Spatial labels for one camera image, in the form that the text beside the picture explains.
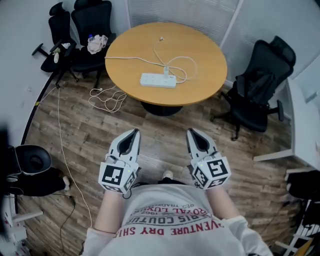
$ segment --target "floor plank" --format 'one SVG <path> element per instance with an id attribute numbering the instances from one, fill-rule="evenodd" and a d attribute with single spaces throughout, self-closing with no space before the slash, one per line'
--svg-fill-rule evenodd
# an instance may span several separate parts
<path id="1" fill-rule="evenodd" d="M 268 119 L 264 134 L 241 128 L 240 137 L 232 142 L 235 127 L 224 120 L 209 121 L 210 116 L 226 112 L 228 104 L 217 95 L 198 104 L 185 106 L 169 117 L 158 117 L 146 112 L 141 103 L 127 97 L 120 111 L 108 113 L 88 104 L 89 91 L 93 86 L 94 74 L 75 83 L 65 74 L 60 82 L 60 121 L 63 148 L 70 171 L 90 207 L 93 221 L 96 219 L 103 196 L 98 185 L 100 162 L 104 159 L 112 140 L 121 133 L 138 128 L 141 131 L 141 148 L 138 162 L 142 167 L 140 180 L 156 183 L 163 171 L 172 170 L 174 176 L 186 183 L 191 177 L 186 166 L 190 164 L 187 151 L 186 130 L 197 128 L 210 135 L 217 143 L 223 156 L 228 158 L 232 176 L 225 185 L 249 225 L 261 233 L 267 243 L 285 241 L 293 230 L 290 218 L 297 205 L 282 207 L 287 199 L 284 175 L 286 169 L 302 166 L 287 157 L 283 159 L 254 162 L 253 156 L 267 154 L 290 147 L 291 127 L 288 120 L 279 122 L 276 116 Z M 48 87 L 49 92 L 54 81 Z M 113 83 L 102 74 L 102 88 Z M 67 176 L 60 145 L 58 125 L 58 90 L 54 90 L 38 107 L 26 143 L 47 149 L 53 165 Z M 62 230 L 66 255 L 78 255 L 86 230 L 90 226 L 87 208 L 75 186 L 67 192 L 76 201 L 75 211 Z M 59 229 L 72 211 L 67 197 L 49 195 L 26 197 L 18 200 L 21 213 L 34 207 L 43 210 L 43 216 L 27 220 L 28 244 L 35 255 L 48 252 L 61 255 Z"/>

